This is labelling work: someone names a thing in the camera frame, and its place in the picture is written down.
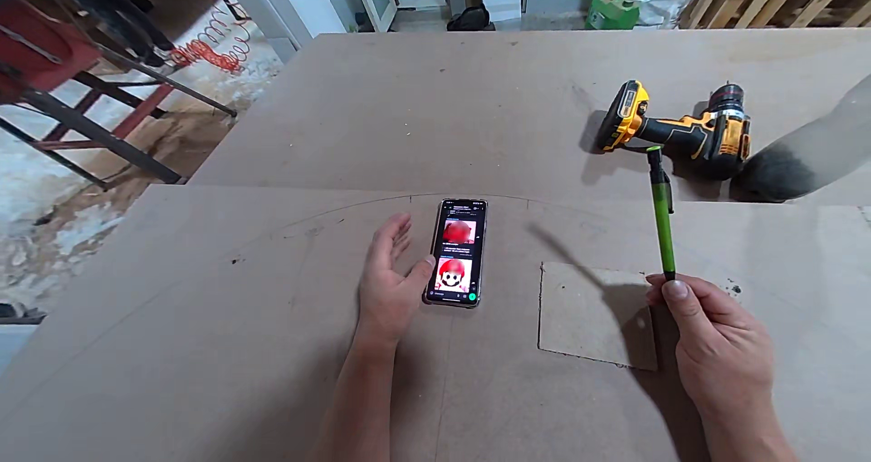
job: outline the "wooden pallet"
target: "wooden pallet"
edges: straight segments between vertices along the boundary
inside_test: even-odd
[[[871,27],[871,0],[693,0],[684,29]]]

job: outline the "green jerry can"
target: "green jerry can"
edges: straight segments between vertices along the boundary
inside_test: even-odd
[[[637,0],[593,0],[586,28],[632,29],[637,21]]]

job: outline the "cordless drill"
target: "cordless drill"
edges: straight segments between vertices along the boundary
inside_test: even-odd
[[[726,84],[715,90],[699,118],[648,118],[649,100],[639,81],[623,84],[599,127],[598,149],[612,151],[638,137],[689,156],[705,178],[724,180],[741,170],[750,156],[750,117],[744,112],[744,89]]]

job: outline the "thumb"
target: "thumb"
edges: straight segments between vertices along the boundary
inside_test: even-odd
[[[681,337],[691,339],[717,332],[702,310],[699,298],[686,283],[680,280],[667,281],[662,286],[662,296],[674,322],[678,323]]]
[[[430,282],[434,267],[436,267],[436,258],[432,255],[427,256],[411,268],[411,271],[408,272],[408,276],[405,277],[402,283],[411,290],[421,293],[426,289],[427,283]]]

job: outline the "smartphone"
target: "smartphone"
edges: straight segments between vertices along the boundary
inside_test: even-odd
[[[423,291],[424,302],[477,307],[486,230],[486,201],[441,200],[431,248],[435,269]]]

